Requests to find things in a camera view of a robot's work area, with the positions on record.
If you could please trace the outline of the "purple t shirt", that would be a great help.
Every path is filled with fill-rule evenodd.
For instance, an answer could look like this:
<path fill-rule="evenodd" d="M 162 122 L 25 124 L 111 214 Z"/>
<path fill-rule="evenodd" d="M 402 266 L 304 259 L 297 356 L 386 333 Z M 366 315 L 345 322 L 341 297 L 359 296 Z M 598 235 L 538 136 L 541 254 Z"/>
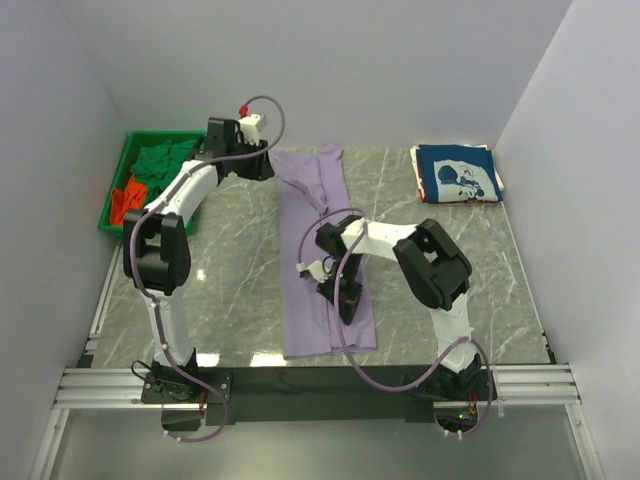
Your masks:
<path fill-rule="evenodd" d="M 317 292 L 317 282 L 303 278 L 298 265 L 322 261 L 327 253 L 315 244 L 318 219 L 326 213 L 336 224 L 351 205 L 344 178 L 343 149 L 327 145 L 312 153 L 273 151 L 279 191 L 280 263 L 284 358 L 293 360 L 339 353 L 342 346 L 334 306 Z"/>

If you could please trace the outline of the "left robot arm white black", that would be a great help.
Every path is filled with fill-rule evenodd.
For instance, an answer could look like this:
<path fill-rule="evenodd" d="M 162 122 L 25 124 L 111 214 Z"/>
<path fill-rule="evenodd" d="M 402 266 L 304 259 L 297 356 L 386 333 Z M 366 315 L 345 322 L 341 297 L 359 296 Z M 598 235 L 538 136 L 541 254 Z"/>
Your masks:
<path fill-rule="evenodd" d="M 206 196 L 231 173 L 263 181 L 273 170 L 261 137 L 263 114 L 237 120 L 212 117 L 188 147 L 176 177 L 147 206 L 128 211 L 123 223 L 123 269 L 144 298 L 152 325 L 154 356 L 147 393 L 187 402 L 205 394 L 190 339 L 183 290 L 191 270 L 186 225 Z"/>

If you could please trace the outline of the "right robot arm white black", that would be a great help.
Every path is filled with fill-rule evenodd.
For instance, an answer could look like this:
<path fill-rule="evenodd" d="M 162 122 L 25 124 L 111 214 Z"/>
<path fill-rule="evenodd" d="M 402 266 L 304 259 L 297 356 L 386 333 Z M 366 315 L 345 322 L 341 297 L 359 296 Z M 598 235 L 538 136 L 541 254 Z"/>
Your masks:
<path fill-rule="evenodd" d="M 472 266 L 437 221 L 395 225 L 351 214 L 337 224 L 320 226 L 315 243 L 334 265 L 327 270 L 317 261 L 298 269 L 301 275 L 312 276 L 317 292 L 333 304 L 343 346 L 347 345 L 343 328 L 354 321 L 363 294 L 358 280 L 362 257 L 393 261 L 414 297 L 429 310 L 438 347 L 437 363 L 410 387 L 447 400 L 472 393 L 481 370 L 467 307 Z"/>

